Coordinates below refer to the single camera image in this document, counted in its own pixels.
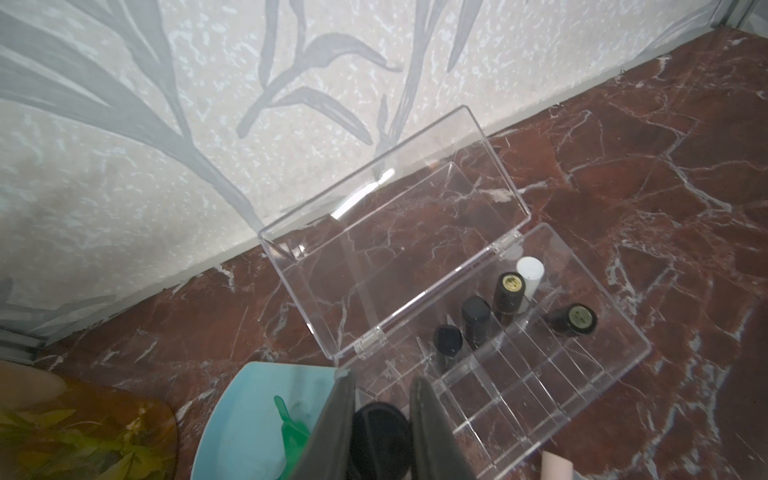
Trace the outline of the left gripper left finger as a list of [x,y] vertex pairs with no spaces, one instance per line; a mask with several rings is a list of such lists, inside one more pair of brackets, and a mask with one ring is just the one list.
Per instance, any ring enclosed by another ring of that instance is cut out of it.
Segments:
[[347,477],[356,379],[345,371],[335,379],[308,443],[289,479],[345,479]]

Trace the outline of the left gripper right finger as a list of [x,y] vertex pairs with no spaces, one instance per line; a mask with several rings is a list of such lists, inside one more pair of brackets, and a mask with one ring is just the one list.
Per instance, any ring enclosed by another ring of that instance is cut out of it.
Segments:
[[413,446],[412,478],[475,479],[431,383],[426,378],[416,377],[412,381],[409,406]]

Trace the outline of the black lipstick tube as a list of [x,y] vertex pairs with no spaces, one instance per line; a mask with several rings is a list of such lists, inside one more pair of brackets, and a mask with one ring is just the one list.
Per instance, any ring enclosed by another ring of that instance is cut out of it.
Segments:
[[492,312],[498,322],[509,326],[525,298],[525,280],[518,272],[502,273],[495,284]]
[[492,311],[480,296],[468,297],[461,305],[464,336],[471,348],[478,348],[489,336]]
[[439,325],[433,334],[436,368],[445,373],[458,362],[463,348],[464,337],[461,330],[449,324]]
[[410,422],[394,405],[373,402],[352,421],[347,479],[404,479],[413,463]]

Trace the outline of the rose gold lipstick tube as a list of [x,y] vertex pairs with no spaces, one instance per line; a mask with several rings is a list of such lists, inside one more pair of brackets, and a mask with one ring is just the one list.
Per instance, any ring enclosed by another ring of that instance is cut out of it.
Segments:
[[543,451],[541,454],[540,480],[573,480],[574,464],[559,455]]

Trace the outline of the white lipstick tube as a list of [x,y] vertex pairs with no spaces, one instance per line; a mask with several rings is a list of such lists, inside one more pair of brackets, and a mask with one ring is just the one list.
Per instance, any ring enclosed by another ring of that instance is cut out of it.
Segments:
[[536,257],[523,256],[516,263],[516,272],[525,283],[524,296],[531,300],[545,274],[544,264]]

